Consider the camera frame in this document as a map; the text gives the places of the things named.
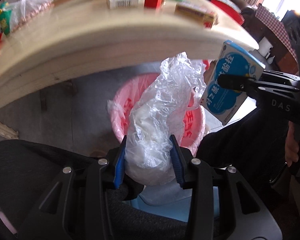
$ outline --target metal screw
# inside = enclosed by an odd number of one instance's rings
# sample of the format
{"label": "metal screw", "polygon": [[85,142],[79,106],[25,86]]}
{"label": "metal screw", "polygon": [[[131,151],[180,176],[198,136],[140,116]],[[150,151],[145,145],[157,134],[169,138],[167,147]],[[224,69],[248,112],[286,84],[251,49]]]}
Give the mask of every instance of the metal screw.
{"label": "metal screw", "polygon": [[102,159],[99,159],[99,160],[98,160],[98,163],[99,163],[100,165],[106,165],[106,164],[108,163],[108,160],[105,159],[105,158],[102,158]]}
{"label": "metal screw", "polygon": [[72,169],[71,169],[71,167],[64,167],[62,171],[63,171],[63,173],[68,174],[72,171]]}
{"label": "metal screw", "polygon": [[234,167],[234,166],[229,166],[227,168],[227,171],[229,171],[230,173],[236,173],[237,172],[237,169]]}
{"label": "metal screw", "polygon": [[193,159],[191,160],[191,162],[192,162],[192,164],[194,164],[194,165],[199,165],[199,164],[201,163],[200,159],[198,159],[198,158],[193,158]]}

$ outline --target barcode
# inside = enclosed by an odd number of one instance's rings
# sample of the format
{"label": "barcode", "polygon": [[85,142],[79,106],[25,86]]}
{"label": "barcode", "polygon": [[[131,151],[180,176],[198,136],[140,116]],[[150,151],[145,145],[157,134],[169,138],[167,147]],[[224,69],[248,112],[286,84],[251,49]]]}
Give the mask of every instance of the barcode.
{"label": "barcode", "polygon": [[131,6],[131,0],[119,0],[119,1],[116,1],[116,7],[117,8],[120,8],[120,7],[129,7]]}

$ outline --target plastic bag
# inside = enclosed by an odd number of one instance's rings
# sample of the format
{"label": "plastic bag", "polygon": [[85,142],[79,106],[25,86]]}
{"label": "plastic bag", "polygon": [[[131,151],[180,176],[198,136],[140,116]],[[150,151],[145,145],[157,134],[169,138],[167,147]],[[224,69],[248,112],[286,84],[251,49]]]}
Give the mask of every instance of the plastic bag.
{"label": "plastic bag", "polygon": [[[181,142],[192,89],[197,87],[198,99],[205,87],[203,64],[192,64],[185,52],[164,60],[160,69],[161,74],[129,115],[125,171],[143,185],[165,184],[174,179],[169,137],[174,134]],[[198,106],[199,100],[192,107]]]}
{"label": "plastic bag", "polygon": [[[159,73],[147,73],[135,76],[120,87],[113,100],[108,101],[111,126],[120,143],[122,142],[124,135],[127,134],[129,114],[133,106],[140,100],[142,93],[158,76]],[[202,106],[199,108],[193,106],[194,102],[197,102],[197,104],[199,103],[201,95],[198,93],[195,94],[194,90],[191,95],[192,97],[189,102],[190,107],[188,107],[183,119],[185,129],[179,145],[188,148],[192,155],[195,156],[197,148],[204,136],[205,112]]]}
{"label": "plastic bag", "polygon": [[10,31],[15,31],[38,13],[49,9],[52,2],[53,0],[19,0],[6,6],[5,11],[12,9]]}

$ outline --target red cloth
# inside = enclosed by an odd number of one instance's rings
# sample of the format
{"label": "red cloth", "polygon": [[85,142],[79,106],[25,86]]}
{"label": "red cloth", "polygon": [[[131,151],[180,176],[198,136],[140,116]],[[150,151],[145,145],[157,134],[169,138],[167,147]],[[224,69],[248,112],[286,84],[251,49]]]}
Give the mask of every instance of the red cloth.
{"label": "red cloth", "polygon": [[223,10],[227,15],[229,15],[232,19],[234,19],[237,23],[242,25],[244,23],[244,18],[240,13],[235,11],[232,7],[229,5],[218,1],[218,0],[211,0],[214,5],[218,6],[221,10]]}
{"label": "red cloth", "polygon": [[286,46],[288,51],[292,54],[296,62],[298,62],[296,52],[291,47],[289,36],[283,23],[276,19],[274,15],[262,5],[258,6],[258,9],[256,11],[256,17],[278,37],[278,39],[283,43],[284,46]]}

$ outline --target checkered tablecloth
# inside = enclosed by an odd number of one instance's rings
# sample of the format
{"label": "checkered tablecloth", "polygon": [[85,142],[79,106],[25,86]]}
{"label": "checkered tablecloth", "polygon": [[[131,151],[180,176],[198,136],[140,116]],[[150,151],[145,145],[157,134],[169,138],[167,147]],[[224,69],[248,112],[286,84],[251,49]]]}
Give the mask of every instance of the checkered tablecloth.
{"label": "checkered tablecloth", "polygon": [[256,17],[278,37],[278,39],[283,43],[284,46],[286,46],[288,51],[297,61],[296,52],[291,47],[289,36],[286,29],[284,28],[283,23],[276,19],[274,15],[262,5],[258,6]]}

